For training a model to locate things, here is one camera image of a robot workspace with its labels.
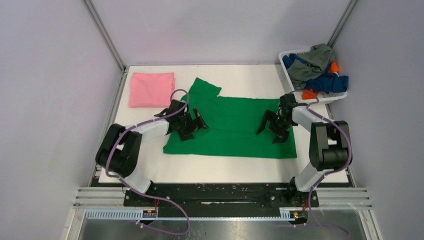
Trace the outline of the green t shirt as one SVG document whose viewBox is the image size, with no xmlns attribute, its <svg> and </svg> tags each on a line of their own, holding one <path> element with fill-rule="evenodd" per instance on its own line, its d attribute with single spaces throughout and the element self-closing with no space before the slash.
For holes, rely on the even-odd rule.
<svg viewBox="0 0 424 240">
<path fill-rule="evenodd" d="M 194 80 L 182 100 L 189 100 L 189 107 L 199 110 L 208 128 L 184 141 L 178 133 L 171 133 L 163 147 L 165 154 L 267 159 L 298 156 L 292 129 L 282 143 L 273 143 L 275 134 L 269 129 L 256 134 L 265 111 L 278 110 L 279 99 L 220 96 L 221 90 L 200 78 Z"/>
</svg>

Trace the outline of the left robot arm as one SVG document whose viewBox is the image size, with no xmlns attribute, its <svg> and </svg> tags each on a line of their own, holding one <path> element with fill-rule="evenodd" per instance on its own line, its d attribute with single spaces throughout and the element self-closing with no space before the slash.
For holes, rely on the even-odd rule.
<svg viewBox="0 0 424 240">
<path fill-rule="evenodd" d="M 116 178 L 136 192 L 136 199 L 144 206 L 152 204 L 155 192 L 152 181 L 137 168 L 143 143 L 155 138 L 177 133 L 181 141 L 194 139 L 194 133 L 208 129 L 197 108 L 189 109 L 186 102 L 172 100 L 152 119 L 132 125 L 112 124 L 103 138 L 95 156 L 95 162 L 108 177 Z"/>
</svg>

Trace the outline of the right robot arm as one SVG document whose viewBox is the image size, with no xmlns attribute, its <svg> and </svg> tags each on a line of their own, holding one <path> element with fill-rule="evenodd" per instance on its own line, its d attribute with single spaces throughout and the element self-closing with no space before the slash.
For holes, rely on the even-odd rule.
<svg viewBox="0 0 424 240">
<path fill-rule="evenodd" d="M 257 134 L 268 128 L 274 135 L 273 143 L 284 143 L 290 128 L 302 126 L 310 133 L 309 163 L 291 178 L 282 193 L 282 202 L 290 207 L 313 207 L 315 188 L 329 175 L 344 171 L 353 160 L 349 124 L 331 120 L 316 111 L 311 103 L 297 102 L 294 93 L 279 98 L 278 109 L 264 111 Z"/>
</svg>

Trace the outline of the orange t shirt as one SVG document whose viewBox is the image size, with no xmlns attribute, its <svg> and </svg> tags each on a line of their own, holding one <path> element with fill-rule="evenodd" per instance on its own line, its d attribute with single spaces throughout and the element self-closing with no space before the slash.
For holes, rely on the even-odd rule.
<svg viewBox="0 0 424 240">
<path fill-rule="evenodd" d="M 306 82 L 302 93 L 303 99 L 315 99 L 318 93 L 344 93 L 348 88 L 347 76 L 338 76 L 338 65 L 335 61 L 330 63 L 322 75 Z"/>
</svg>

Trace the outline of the folded pink t shirt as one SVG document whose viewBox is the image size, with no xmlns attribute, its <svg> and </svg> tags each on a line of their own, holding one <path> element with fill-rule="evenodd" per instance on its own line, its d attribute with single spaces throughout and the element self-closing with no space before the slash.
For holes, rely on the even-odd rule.
<svg viewBox="0 0 424 240">
<path fill-rule="evenodd" d="M 130 80 L 130 108 L 164 108 L 171 103 L 171 94 L 175 90 L 175 74 L 138 73 Z"/>
</svg>

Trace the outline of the white plastic basket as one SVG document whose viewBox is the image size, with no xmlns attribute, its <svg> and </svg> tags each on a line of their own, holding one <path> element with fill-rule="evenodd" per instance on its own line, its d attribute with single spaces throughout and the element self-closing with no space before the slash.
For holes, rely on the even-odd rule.
<svg viewBox="0 0 424 240">
<path fill-rule="evenodd" d="M 290 93 L 292 91 L 295 91 L 294 96 L 295 96 L 296 101 L 300 102 L 300 103 L 307 103 L 307 104 L 314 102 L 316 99 L 315 98 L 313 98 L 313 99 L 303 99 L 303 97 L 302 97 L 303 92 L 299 91 L 299 90 L 302 90 L 303 88 L 300 87 L 299 85 L 295 85 L 292 82 L 292 80 L 291 80 L 291 78 L 290 78 L 290 76 L 287 72 L 287 69 L 286 69 L 286 67 L 283 63 L 283 57 L 289 56 L 290 54 L 296 54 L 298 57 L 300 57 L 300 56 L 302 56 L 305 53 L 308 53 L 310 51 L 311 51 L 310 48 L 304 48 L 304 49 L 284 50 L 284 51 L 281 51 L 281 52 L 278 53 L 278 59 L 280 61 L 280 64 L 281 64 L 281 67 L 282 67 L 282 70 L 283 70 L 283 76 L 284 76 L 284 79 L 281 81 L 281 83 L 282 83 L 282 86 L 283 86 L 285 92 Z M 340 92 L 340 93 L 330 92 L 328 94 L 324 93 L 324 92 L 320 92 L 320 93 L 317 94 L 317 97 L 319 99 L 320 104 L 329 104 L 333 101 L 344 99 L 347 95 L 348 95 L 347 91 L 346 92 Z"/>
</svg>

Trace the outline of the blue t shirt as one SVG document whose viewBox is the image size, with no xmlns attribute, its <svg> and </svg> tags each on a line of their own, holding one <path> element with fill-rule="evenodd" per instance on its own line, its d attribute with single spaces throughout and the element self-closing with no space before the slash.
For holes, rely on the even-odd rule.
<svg viewBox="0 0 424 240">
<path fill-rule="evenodd" d="M 299 90 L 325 94 L 345 93 L 348 90 L 350 78 L 331 70 L 334 61 L 322 68 L 295 53 L 284 55 L 281 60 L 292 83 Z"/>
</svg>

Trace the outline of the grey t shirt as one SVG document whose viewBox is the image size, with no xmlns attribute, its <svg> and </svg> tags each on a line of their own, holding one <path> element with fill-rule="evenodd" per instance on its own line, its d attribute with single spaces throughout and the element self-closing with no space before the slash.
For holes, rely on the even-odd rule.
<svg viewBox="0 0 424 240">
<path fill-rule="evenodd" d="M 313 45 L 305 53 L 289 53 L 282 60 L 290 80 L 296 84 L 305 84 L 323 75 L 336 61 L 336 56 L 330 46 L 321 43 Z"/>
</svg>

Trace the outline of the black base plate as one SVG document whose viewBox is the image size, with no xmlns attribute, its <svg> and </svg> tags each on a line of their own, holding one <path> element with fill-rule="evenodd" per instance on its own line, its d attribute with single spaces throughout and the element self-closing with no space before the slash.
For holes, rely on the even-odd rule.
<svg viewBox="0 0 424 240">
<path fill-rule="evenodd" d="M 154 199 L 140 196 L 132 190 L 125 193 L 125 207 L 152 207 L 178 209 L 166 200 L 172 200 L 183 211 L 186 208 L 206 209 L 218 207 L 224 210 L 243 210 L 245 208 L 293 208 L 302 210 L 306 206 L 287 206 L 282 202 L 282 194 L 288 183 L 152 183 L 147 194 L 160 197 L 158 204 Z M 317 193 L 312 200 L 319 206 Z"/>
</svg>

